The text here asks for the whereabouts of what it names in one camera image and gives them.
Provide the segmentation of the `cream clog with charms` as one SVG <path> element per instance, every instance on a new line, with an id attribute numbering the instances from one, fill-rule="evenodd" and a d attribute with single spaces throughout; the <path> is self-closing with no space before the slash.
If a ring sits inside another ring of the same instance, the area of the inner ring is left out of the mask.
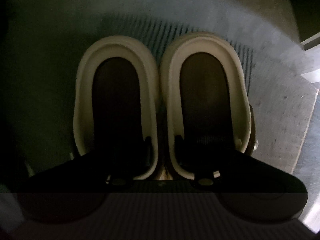
<path id="1" fill-rule="evenodd" d="M 212 178 L 255 146 L 253 110 L 234 48 L 209 32 L 178 37 L 161 61 L 170 162 L 179 176 Z"/>

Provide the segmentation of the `dark ribbed door mat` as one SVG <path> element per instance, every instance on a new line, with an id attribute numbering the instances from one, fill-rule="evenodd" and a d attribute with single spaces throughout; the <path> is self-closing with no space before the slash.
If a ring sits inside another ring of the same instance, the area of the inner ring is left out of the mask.
<path id="1" fill-rule="evenodd" d="M 165 49 L 173 40 L 187 33 L 203 30 L 186 23 L 171 22 L 146 15 L 137 16 L 116 13 L 106 15 L 101 25 L 102 31 L 107 36 L 125 35 L 142 42 L 151 50 L 157 63 L 160 62 Z M 244 72 L 245 86 L 248 91 L 254 66 L 254 51 L 252 48 L 239 42 L 237 43 L 230 39 L 227 39 L 227 42 L 234 48 L 240 59 Z"/>

